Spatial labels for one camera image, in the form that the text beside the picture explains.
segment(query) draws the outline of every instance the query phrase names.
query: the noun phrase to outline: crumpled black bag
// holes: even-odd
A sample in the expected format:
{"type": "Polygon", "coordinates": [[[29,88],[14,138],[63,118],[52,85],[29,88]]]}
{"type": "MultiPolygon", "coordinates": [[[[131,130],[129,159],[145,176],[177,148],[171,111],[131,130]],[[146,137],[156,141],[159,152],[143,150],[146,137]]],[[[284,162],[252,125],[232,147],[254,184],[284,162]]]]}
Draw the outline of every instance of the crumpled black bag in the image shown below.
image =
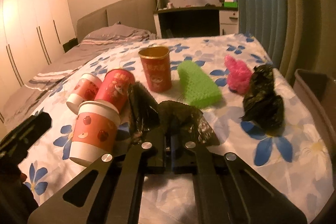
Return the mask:
{"type": "Polygon", "coordinates": [[[275,130],[284,121],[284,102],[274,91],[273,68],[271,65],[254,67],[250,90],[243,100],[243,121],[255,121],[264,130],[275,130]]]}
{"type": "Polygon", "coordinates": [[[206,146],[219,145],[219,140],[201,110],[175,101],[158,104],[148,90],[140,83],[130,85],[129,132],[132,144],[142,143],[146,133],[161,126],[166,135],[183,132],[188,139],[206,146]]]}

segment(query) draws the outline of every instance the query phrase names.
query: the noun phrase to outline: gray headboard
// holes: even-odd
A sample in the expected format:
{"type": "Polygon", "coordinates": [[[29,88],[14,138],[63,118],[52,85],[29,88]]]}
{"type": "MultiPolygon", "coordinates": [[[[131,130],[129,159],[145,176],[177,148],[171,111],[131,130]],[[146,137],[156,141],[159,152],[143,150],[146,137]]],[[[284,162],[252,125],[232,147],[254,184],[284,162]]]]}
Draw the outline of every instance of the gray headboard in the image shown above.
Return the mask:
{"type": "MultiPolygon", "coordinates": [[[[163,2],[160,0],[159,8],[164,7],[163,2]]],[[[158,0],[121,0],[94,11],[78,20],[78,42],[90,32],[112,26],[118,21],[123,25],[156,33],[153,12],[157,3],[158,0]]]]}

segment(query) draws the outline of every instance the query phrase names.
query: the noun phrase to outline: floral bedsheet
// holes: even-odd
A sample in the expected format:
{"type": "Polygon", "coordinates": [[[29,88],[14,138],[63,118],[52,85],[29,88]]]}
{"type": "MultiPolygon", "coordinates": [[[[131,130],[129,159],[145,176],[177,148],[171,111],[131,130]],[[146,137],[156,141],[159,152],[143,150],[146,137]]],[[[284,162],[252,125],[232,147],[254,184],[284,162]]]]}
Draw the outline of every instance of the floral bedsheet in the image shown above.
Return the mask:
{"type": "MultiPolygon", "coordinates": [[[[81,75],[90,72],[103,80],[109,69],[121,66],[147,86],[138,51],[158,44],[170,47],[173,87],[163,94],[152,93],[157,102],[181,99],[176,69],[183,60],[192,60],[202,67],[220,87],[224,98],[223,102],[202,109],[221,143],[209,150],[221,155],[229,151],[236,153],[300,208],[311,222],[334,190],[326,147],[310,113],[276,69],[275,90],[285,105],[282,136],[272,137],[251,122],[240,120],[244,112],[243,97],[232,93],[226,84],[229,71],[224,66],[224,57],[230,54],[242,59],[251,70],[254,66],[272,63],[254,37],[242,34],[127,43],[101,54],[62,81],[33,112],[48,112],[53,120],[52,128],[20,164],[22,172],[28,175],[26,185],[37,202],[45,202],[84,169],[69,159],[76,115],[65,104],[81,75]]],[[[127,116],[125,110],[122,129],[127,129],[127,116]]],[[[114,152],[123,153],[128,143],[129,135],[118,133],[114,152]]],[[[196,215],[191,176],[146,177],[139,223],[197,223],[196,215]]]]}

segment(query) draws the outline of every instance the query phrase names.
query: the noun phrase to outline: wardrobe handle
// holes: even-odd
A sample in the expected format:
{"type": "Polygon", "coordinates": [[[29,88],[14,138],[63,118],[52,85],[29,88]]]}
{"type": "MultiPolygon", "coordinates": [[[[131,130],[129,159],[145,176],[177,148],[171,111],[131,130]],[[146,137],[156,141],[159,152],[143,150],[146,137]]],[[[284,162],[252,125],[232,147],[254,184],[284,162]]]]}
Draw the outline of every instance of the wardrobe handle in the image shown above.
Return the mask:
{"type": "Polygon", "coordinates": [[[15,74],[15,77],[17,79],[17,81],[19,82],[20,86],[22,86],[21,82],[22,82],[22,79],[20,77],[20,74],[19,72],[17,71],[17,68],[16,68],[16,65],[15,65],[15,61],[14,61],[14,58],[12,56],[12,52],[11,52],[11,48],[8,44],[8,47],[6,45],[6,51],[7,51],[7,55],[8,55],[8,58],[9,58],[9,61],[10,61],[10,64],[12,65],[12,69],[14,71],[14,74],[15,74]]]}
{"type": "Polygon", "coordinates": [[[49,60],[48,60],[48,58],[47,58],[47,56],[46,56],[46,54],[45,54],[45,49],[44,49],[44,47],[43,47],[43,45],[42,45],[42,41],[41,41],[41,37],[40,37],[40,33],[39,33],[39,29],[38,29],[37,27],[36,27],[36,30],[37,30],[37,35],[39,36],[39,40],[40,40],[41,48],[42,48],[42,50],[43,50],[44,57],[46,58],[48,65],[50,65],[50,64],[49,64],[49,60]]]}
{"type": "Polygon", "coordinates": [[[48,59],[49,59],[49,64],[51,64],[51,60],[50,60],[50,57],[49,57],[47,48],[45,47],[45,43],[44,43],[44,40],[43,40],[43,36],[42,36],[42,32],[41,32],[41,28],[40,28],[40,26],[39,26],[39,30],[40,30],[41,40],[42,40],[43,46],[44,46],[44,48],[45,48],[45,52],[46,52],[46,54],[47,54],[47,56],[48,56],[48,59]]]}
{"type": "Polygon", "coordinates": [[[56,31],[56,35],[57,35],[58,42],[59,42],[59,44],[61,44],[61,41],[59,40],[59,36],[58,36],[58,32],[57,32],[57,28],[56,28],[55,20],[53,20],[53,22],[54,22],[54,27],[55,27],[55,31],[56,31]]]}

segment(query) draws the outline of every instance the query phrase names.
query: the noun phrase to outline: pink toy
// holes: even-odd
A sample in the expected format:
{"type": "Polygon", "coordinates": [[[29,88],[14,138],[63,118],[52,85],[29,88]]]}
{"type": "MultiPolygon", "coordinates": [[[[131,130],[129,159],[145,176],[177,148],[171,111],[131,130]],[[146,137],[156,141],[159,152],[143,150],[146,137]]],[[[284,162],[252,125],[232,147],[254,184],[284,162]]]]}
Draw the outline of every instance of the pink toy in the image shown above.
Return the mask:
{"type": "Polygon", "coordinates": [[[227,77],[227,84],[230,90],[234,90],[240,95],[246,94],[250,88],[249,83],[252,76],[252,72],[246,63],[242,60],[236,61],[236,59],[230,55],[225,57],[224,63],[226,68],[230,71],[227,77]]]}

